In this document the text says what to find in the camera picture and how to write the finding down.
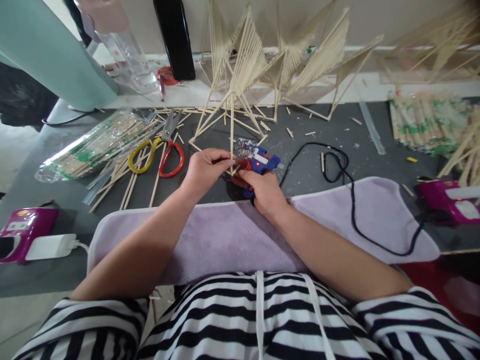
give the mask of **floor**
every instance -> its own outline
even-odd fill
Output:
[[[8,194],[37,136],[38,132],[32,127],[13,127],[0,123],[0,193]],[[157,299],[151,300],[150,314],[142,341],[154,326],[153,307],[158,320],[174,300],[172,286],[159,286],[157,289],[160,296],[155,294]],[[0,298],[1,358],[11,359],[35,334],[55,304],[69,295],[70,292],[52,292]]]

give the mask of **white drawstring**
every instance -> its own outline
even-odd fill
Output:
[[[329,338],[327,337],[327,334],[325,334],[325,329],[324,329],[324,326],[322,325],[322,313],[320,312],[320,302],[319,302],[319,297],[317,295],[317,290],[315,289],[315,286],[314,286],[314,282],[312,281],[310,276],[306,274],[302,274],[302,276],[303,276],[303,279],[305,280],[306,287],[308,288],[308,293],[310,294],[311,302],[313,304],[313,310],[315,311],[315,316],[318,321],[318,325],[320,326],[320,332],[323,338],[323,350],[325,351],[325,357],[327,360],[335,360],[335,355],[330,346]]]
[[[264,358],[264,272],[256,272],[256,342],[258,344],[258,360]]]

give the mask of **person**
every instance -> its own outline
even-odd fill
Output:
[[[255,207],[311,274],[212,275],[186,286],[140,345],[148,296],[230,157],[195,153],[179,189],[55,306],[14,359],[480,359],[479,337],[429,291],[291,207],[273,172],[246,170],[232,181],[253,186]]]

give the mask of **table surface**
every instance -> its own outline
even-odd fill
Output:
[[[316,104],[312,110],[326,114],[330,106]],[[411,151],[398,146],[393,137],[386,102],[370,102],[371,112],[376,129],[386,149],[386,155],[378,155],[365,124],[358,125],[350,119],[354,117],[363,122],[360,107],[356,103],[342,104],[335,110],[330,121],[310,118],[309,113],[301,111],[295,106],[289,106],[289,115],[284,106],[278,109],[278,123],[267,123],[271,128],[268,138],[262,144],[271,154],[277,154],[286,165],[296,151],[307,141],[326,143],[341,148],[350,159],[348,172],[355,180],[369,176],[379,176],[392,179],[399,184],[406,184],[413,190],[417,176],[434,177],[438,173],[439,159],[420,152]],[[273,109],[262,109],[267,116],[271,116]],[[61,127],[45,126],[36,144],[32,144],[32,151],[23,163],[18,176],[0,204],[0,222],[6,223],[10,213],[21,208],[35,207],[54,199],[61,211],[55,222],[52,234],[77,234],[77,239],[89,244],[99,221],[106,215],[119,210],[120,203],[127,188],[130,176],[124,176],[105,197],[94,213],[89,213],[90,207],[82,200],[87,195],[85,186],[96,175],[90,175],[76,181],[59,181],[42,183],[34,178],[39,166],[49,157],[62,150],[65,146],[89,131],[99,121],[105,119],[111,112],[98,113],[86,116],[76,122]],[[67,104],[59,100],[53,109],[49,122],[58,123],[75,116],[76,113],[68,109]],[[187,143],[197,128],[200,115],[191,115],[185,126],[179,129],[181,137]],[[290,138],[286,131],[289,128],[294,138]],[[314,136],[304,136],[305,133],[316,131]],[[217,147],[228,149],[230,124],[224,125],[219,120],[215,126],[202,134],[196,144],[204,149]],[[250,137],[252,133],[235,125],[235,136]],[[186,166],[179,175],[158,182],[158,188],[153,205],[158,206],[169,194],[178,188],[188,168],[188,161],[194,150],[189,145],[183,146],[186,156]],[[321,174],[319,146],[308,146],[294,162],[290,175],[283,185],[285,196],[295,196],[316,193],[335,188],[340,182],[330,184]],[[412,163],[407,157],[418,159]],[[171,156],[169,166],[176,166],[176,155]],[[156,171],[160,156],[156,156],[152,170],[140,175],[133,190],[129,209],[146,208],[149,205]],[[285,170],[277,169],[280,177]],[[414,215],[419,215],[421,209],[416,203],[417,198],[401,191],[403,200]],[[240,200],[242,192],[228,180],[221,177],[214,187],[201,200],[201,203],[216,203]],[[426,231],[433,237],[441,251],[475,249],[480,246],[480,225],[464,225],[456,229],[438,227],[427,224]],[[85,277],[87,255],[81,248],[63,258],[32,261],[25,264],[9,263],[0,265],[0,297],[20,296],[48,292],[68,291],[74,289]]]

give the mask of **red scissor handle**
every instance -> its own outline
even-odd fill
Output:
[[[167,163],[167,160],[169,159],[170,151],[172,151],[172,148],[174,147],[174,145],[175,145],[176,151],[178,152],[178,155],[180,155],[180,162],[178,163],[178,166],[176,167],[175,170],[166,174],[164,173],[164,167],[165,167],[165,164]],[[169,141],[168,148],[165,151],[165,156],[161,160],[160,167],[158,168],[158,176],[160,176],[161,178],[172,178],[175,175],[177,175],[180,172],[180,170],[182,170],[182,168],[184,167],[184,164],[185,164],[185,154],[180,144],[177,142],[174,143],[173,141]]]

